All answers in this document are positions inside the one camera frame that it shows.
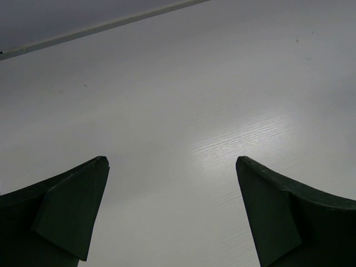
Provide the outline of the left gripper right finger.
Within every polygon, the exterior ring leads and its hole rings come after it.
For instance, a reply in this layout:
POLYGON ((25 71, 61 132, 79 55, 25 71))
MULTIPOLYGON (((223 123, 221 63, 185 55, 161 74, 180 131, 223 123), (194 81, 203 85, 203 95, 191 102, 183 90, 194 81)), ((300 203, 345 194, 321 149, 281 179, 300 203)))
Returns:
POLYGON ((238 182, 261 266, 355 266, 355 201, 240 156, 238 182))

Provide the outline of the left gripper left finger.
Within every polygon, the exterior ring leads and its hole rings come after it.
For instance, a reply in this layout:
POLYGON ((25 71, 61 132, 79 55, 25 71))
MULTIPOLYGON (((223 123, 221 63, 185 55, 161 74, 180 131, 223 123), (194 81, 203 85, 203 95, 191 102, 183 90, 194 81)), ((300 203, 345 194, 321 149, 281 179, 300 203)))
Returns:
POLYGON ((1 266, 78 266, 86 261, 109 175, 97 156, 1 196, 1 266))

